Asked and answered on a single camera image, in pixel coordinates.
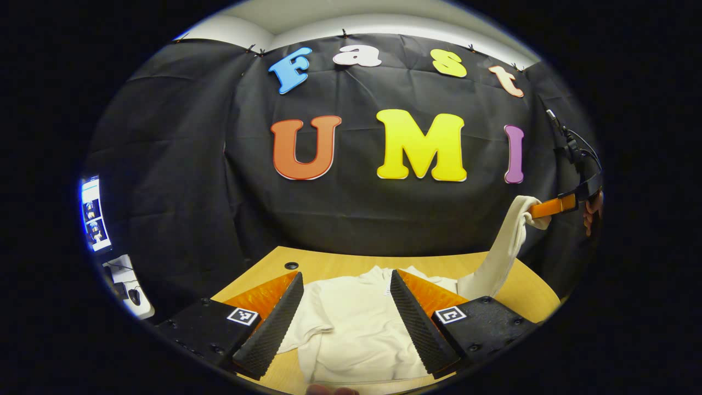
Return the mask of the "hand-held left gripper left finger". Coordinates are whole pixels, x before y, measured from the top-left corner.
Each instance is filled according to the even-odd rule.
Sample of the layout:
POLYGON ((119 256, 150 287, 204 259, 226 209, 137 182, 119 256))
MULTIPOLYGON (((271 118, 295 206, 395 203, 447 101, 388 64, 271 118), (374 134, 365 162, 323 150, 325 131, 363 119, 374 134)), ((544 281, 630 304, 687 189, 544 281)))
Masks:
POLYGON ((203 362, 260 380, 278 354, 304 291, 303 275, 294 270, 225 302, 201 298, 156 329, 203 362))

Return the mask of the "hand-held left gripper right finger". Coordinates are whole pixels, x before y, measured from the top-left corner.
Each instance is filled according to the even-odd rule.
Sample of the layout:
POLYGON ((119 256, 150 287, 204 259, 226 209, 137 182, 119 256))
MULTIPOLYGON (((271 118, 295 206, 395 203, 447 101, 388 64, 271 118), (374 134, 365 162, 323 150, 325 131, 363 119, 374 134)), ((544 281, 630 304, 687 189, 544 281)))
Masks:
POLYGON ((389 290, 435 379, 489 362, 537 328, 493 297, 467 300, 405 270, 392 272, 389 290))

